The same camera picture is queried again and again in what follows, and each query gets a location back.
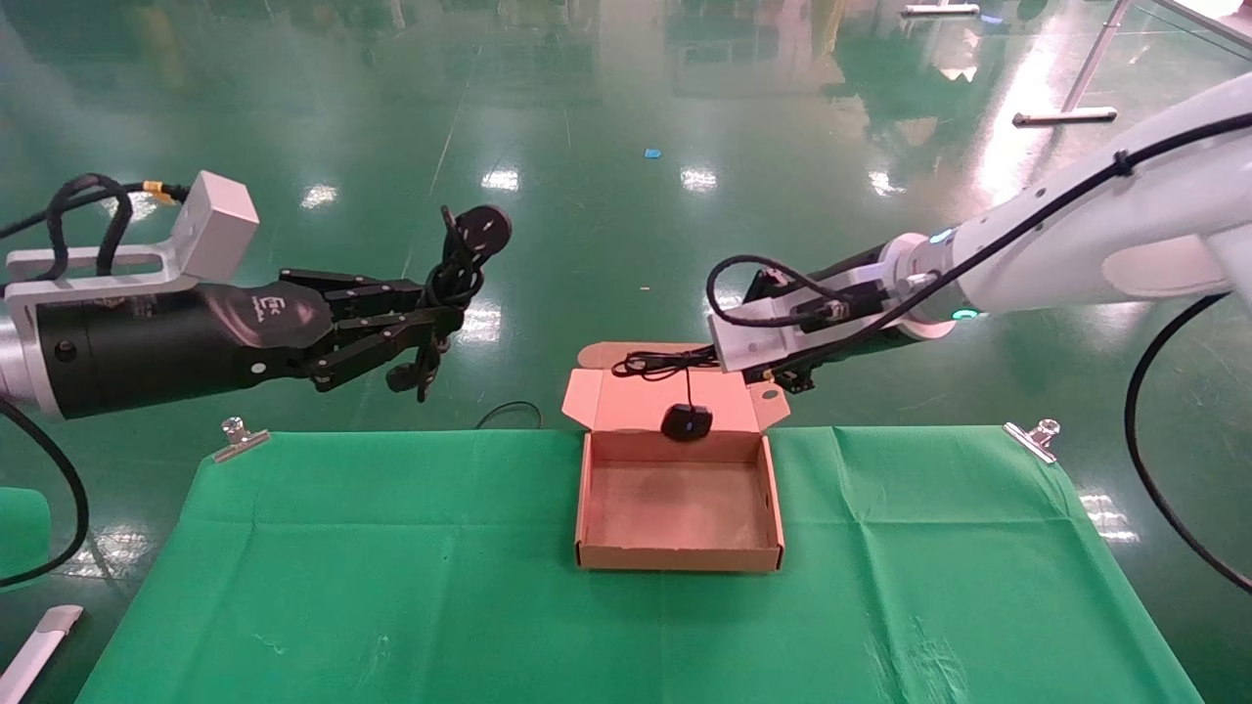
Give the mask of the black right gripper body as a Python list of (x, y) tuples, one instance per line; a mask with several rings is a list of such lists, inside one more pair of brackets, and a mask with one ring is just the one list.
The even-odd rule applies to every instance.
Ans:
[[(914, 329), (914, 321), (911, 318), (900, 317), (891, 322), (891, 324), (876, 324), (876, 319), (895, 304), (895, 299), (889, 293), (888, 286), (881, 284), (876, 278), (875, 281), (871, 279), (873, 271), (881, 271), (885, 252), (885, 246), (876, 246), (808, 276), (810, 281), (818, 282), (819, 286), (840, 292), (843, 307), (838, 314), (809, 314), (808, 309), (826, 306), (823, 294), (793, 281), (793, 286), (795, 286), (793, 293), (800, 291), (818, 298), (814, 302), (805, 299), (804, 303), (798, 304), (798, 309), (794, 312), (795, 316), (805, 318), (799, 327), (801, 337), (809, 339), (811, 334), (818, 334), (823, 329), (840, 329), (841, 336), (838, 339), (829, 339), (824, 344), (809, 344), (809, 342), (805, 342), (803, 349), (788, 356), (776, 365), (751, 367), (751, 370), (747, 370), (747, 380), (750, 382), (767, 380), (769, 370), (810, 367), (814, 372), (814, 370), (818, 370), (823, 365), (835, 365), (835, 362), (846, 358), (876, 355), (888, 349), (898, 349), (920, 343), (920, 337), (916, 334), (916, 329)], [(780, 299), (784, 297), (786, 294), (765, 299)]]

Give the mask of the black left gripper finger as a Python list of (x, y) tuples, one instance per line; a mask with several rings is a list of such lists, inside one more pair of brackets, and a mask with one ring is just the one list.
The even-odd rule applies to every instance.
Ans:
[(429, 313), (449, 329), (461, 326), (459, 308), (434, 298), (426, 286), (407, 278), (377, 281), (366, 276), (285, 268), (282, 269), (282, 281), (312, 291), (316, 299), (331, 307), (336, 321)]
[(387, 386), (394, 393), (413, 390), (424, 395), (449, 349), (451, 334), (462, 324), (462, 311), (414, 311), (341, 322), (310, 361), (312, 383), (319, 392), (331, 392), (413, 349), (413, 361), (388, 371)]

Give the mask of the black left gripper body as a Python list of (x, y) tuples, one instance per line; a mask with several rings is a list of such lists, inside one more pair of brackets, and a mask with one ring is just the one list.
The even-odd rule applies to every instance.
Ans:
[(36, 319), (63, 418), (305, 378), (333, 329), (322, 294), (288, 282), (41, 304)]

